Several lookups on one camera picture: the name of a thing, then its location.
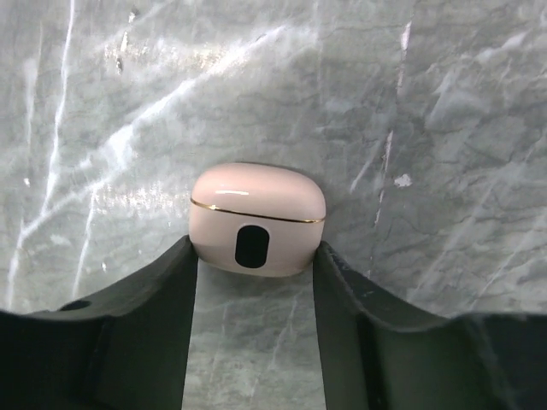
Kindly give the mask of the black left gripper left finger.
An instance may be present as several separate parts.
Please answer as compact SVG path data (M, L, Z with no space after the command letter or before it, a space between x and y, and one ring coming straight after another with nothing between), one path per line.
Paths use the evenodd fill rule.
M4 409L179 409L197 284L187 237L56 311L1 315Z

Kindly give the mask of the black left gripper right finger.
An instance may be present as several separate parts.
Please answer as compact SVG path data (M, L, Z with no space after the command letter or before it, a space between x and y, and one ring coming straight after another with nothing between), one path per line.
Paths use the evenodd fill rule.
M382 289L328 243L315 254L313 292L329 409L546 406L542 314L446 319Z

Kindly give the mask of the pink earbuds charging case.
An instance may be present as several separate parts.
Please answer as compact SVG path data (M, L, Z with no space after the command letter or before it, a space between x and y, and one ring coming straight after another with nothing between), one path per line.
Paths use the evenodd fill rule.
M257 163L220 164L191 193L189 237L199 258L229 272L282 278L312 262L326 199L311 178Z

